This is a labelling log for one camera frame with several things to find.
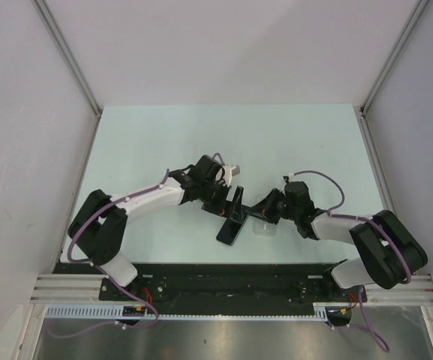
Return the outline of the clear phone case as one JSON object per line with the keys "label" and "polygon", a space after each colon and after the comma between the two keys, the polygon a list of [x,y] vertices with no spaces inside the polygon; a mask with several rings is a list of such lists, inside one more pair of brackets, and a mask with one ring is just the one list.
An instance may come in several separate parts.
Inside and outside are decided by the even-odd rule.
{"label": "clear phone case", "polygon": [[277,226],[261,220],[255,220],[253,224],[253,234],[261,237],[272,238],[277,234]]}

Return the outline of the black smartphone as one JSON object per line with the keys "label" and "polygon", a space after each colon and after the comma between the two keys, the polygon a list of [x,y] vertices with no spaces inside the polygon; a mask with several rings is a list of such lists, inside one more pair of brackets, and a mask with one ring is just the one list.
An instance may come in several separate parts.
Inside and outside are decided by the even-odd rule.
{"label": "black smartphone", "polygon": [[226,219],[216,236],[216,240],[224,245],[232,246],[239,235],[244,223]]}

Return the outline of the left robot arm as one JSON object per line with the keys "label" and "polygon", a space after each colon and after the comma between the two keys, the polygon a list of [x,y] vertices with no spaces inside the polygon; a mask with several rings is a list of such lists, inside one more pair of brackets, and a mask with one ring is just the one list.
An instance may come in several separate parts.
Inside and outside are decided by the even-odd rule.
{"label": "left robot arm", "polygon": [[219,153],[205,154],[196,164],[167,170],[159,183],[119,196],[92,191],[68,227],[70,263],[88,263],[116,282],[116,292],[135,299],[142,290],[137,268],[122,253],[127,225],[153,212],[199,201],[217,216],[230,214],[227,196],[239,166],[226,164]]}

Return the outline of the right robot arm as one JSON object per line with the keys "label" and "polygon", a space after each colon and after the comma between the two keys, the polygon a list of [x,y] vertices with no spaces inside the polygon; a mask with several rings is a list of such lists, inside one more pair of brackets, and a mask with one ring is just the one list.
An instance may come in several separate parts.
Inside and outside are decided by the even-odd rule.
{"label": "right robot arm", "polygon": [[283,190],[250,207],[248,213],[269,224],[292,221],[304,239],[332,240],[354,245],[359,256],[343,260],[325,271],[323,294],[339,301],[356,286],[377,284],[390,290],[411,282],[428,263],[428,255],[404,224],[389,210],[372,216],[335,214],[314,205],[303,181],[286,183]]}

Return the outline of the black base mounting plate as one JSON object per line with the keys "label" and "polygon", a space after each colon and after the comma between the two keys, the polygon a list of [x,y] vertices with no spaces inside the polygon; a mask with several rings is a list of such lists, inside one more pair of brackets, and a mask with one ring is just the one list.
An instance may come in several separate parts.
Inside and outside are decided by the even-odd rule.
{"label": "black base mounting plate", "polygon": [[329,263],[279,265],[139,264],[138,277],[121,292],[103,279],[101,300],[125,302],[131,295],[152,297],[164,314],[301,315],[316,302],[347,305],[366,299],[358,286],[340,289],[329,282]]}

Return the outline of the right aluminium side rail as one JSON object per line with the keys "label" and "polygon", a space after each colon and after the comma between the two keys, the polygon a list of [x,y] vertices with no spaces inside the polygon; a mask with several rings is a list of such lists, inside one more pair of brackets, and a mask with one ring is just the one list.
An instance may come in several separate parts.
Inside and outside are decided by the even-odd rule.
{"label": "right aluminium side rail", "polygon": [[396,215],[397,210],[395,203],[389,189],[389,183],[383,171],[383,165],[371,134],[368,120],[365,117],[365,113],[359,107],[355,108],[355,113],[383,207]]}

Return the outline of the front aluminium frame rail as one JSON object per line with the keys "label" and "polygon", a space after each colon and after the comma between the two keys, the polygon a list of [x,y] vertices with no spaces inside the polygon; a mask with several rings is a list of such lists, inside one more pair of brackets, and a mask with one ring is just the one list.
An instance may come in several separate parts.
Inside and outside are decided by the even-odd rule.
{"label": "front aluminium frame rail", "polygon": [[[32,304],[110,304],[101,300],[104,276],[97,274],[42,274],[32,291]],[[370,306],[433,306],[433,281],[417,275],[410,284],[383,289],[375,284],[365,287]]]}

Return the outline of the right aluminium frame post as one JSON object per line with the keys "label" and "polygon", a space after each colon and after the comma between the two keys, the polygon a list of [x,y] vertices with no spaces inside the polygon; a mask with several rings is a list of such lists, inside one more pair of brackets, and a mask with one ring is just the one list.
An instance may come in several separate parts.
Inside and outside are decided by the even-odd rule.
{"label": "right aluminium frame post", "polygon": [[392,45],[389,55],[386,57],[383,67],[380,69],[375,81],[373,82],[368,94],[359,107],[359,112],[365,117],[371,109],[375,98],[378,96],[392,69],[396,65],[404,48],[407,46],[411,36],[416,30],[419,21],[425,15],[428,6],[432,3],[430,0],[418,0],[414,5],[409,17],[405,21],[402,30],[400,31],[395,43]]}

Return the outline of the aluminium frame post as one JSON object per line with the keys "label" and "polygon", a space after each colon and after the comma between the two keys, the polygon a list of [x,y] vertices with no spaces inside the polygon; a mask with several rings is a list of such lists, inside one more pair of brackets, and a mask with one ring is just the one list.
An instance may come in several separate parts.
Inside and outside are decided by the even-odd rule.
{"label": "aluminium frame post", "polygon": [[54,16],[47,1],[44,0],[32,0],[32,4],[38,16],[41,18],[41,22],[45,26],[49,36],[56,46],[63,62],[65,63],[70,75],[73,77],[78,89],[84,97],[86,103],[89,105],[92,113],[96,119],[101,118],[102,108],[99,105],[96,97],[86,79],[82,68],[80,67],[73,51],[60,27],[56,17]]}
{"label": "aluminium frame post", "polygon": [[380,69],[375,81],[373,82],[368,94],[359,107],[359,112],[365,117],[371,109],[375,98],[378,96],[392,69],[396,65],[404,48],[407,46],[411,36],[416,30],[419,21],[425,15],[428,6],[432,3],[430,0],[418,0],[414,5],[409,17],[405,21],[402,30],[400,31],[395,43],[392,45],[389,55],[386,57],[383,67]]}

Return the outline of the left aluminium frame post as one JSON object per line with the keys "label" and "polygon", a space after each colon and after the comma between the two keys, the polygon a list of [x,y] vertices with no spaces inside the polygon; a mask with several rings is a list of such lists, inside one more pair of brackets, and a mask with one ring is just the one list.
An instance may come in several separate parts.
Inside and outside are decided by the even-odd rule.
{"label": "left aluminium frame post", "polygon": [[73,51],[60,27],[56,17],[54,16],[47,1],[44,0],[32,0],[32,4],[38,16],[41,18],[41,22],[45,26],[49,36],[56,46],[63,62],[65,63],[70,75],[73,77],[78,89],[84,97],[86,103],[89,105],[92,113],[96,119],[101,118],[102,108],[99,105],[96,97],[86,79],[82,68],[80,67]]}

